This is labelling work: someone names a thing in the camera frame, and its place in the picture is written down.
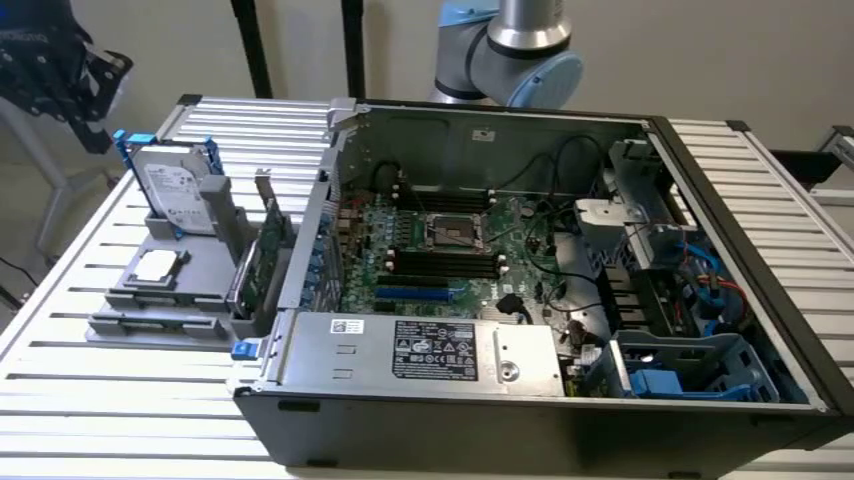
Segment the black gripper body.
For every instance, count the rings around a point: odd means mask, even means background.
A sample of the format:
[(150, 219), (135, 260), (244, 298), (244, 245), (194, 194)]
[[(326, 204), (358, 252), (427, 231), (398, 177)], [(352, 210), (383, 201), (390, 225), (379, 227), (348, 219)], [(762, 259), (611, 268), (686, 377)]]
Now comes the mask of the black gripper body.
[(2, 98), (34, 116), (88, 121), (82, 75), (91, 42), (68, 1), (4, 1)]

